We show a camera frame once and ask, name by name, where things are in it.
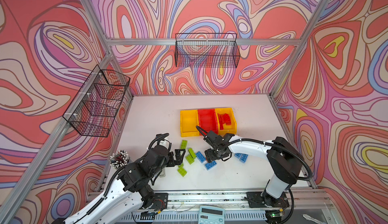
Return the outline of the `red lego brick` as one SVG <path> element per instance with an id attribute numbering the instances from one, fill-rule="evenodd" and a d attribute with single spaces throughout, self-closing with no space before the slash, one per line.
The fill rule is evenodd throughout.
<path id="1" fill-rule="evenodd" d="M 223 115 L 223 124 L 227 126 L 231 126 L 231 118 L 229 114 Z"/>
<path id="2" fill-rule="evenodd" d="M 223 114 L 217 114 L 218 116 L 218 122 L 219 122 L 219 129 L 222 131 L 224 130 L 224 115 Z"/>

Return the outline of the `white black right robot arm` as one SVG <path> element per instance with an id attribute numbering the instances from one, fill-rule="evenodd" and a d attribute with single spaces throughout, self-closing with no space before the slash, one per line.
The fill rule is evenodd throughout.
<path id="1" fill-rule="evenodd" d="M 313 173 L 304 157 L 283 137 L 272 141 L 243 138 L 234 134 L 221 136 L 213 131 L 199 130 L 210 145 L 205 151 L 206 160 L 227 161 L 234 153 L 246 154 L 268 160 L 273 176 L 261 194 L 266 207 L 276 207 L 282 194 L 297 181 L 310 181 Z"/>

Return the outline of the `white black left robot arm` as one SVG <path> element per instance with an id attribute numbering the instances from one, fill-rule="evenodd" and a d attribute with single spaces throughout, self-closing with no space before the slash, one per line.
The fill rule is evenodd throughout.
<path id="1" fill-rule="evenodd" d="M 113 224 L 128 212 L 151 209 L 155 216 L 167 207 L 168 195 L 156 194 L 151 188 L 155 178 L 166 167 L 179 166 L 186 151 L 170 152 L 157 145 L 125 166 L 118 168 L 103 193 L 82 210 L 67 218 L 57 218 L 56 224 Z"/>

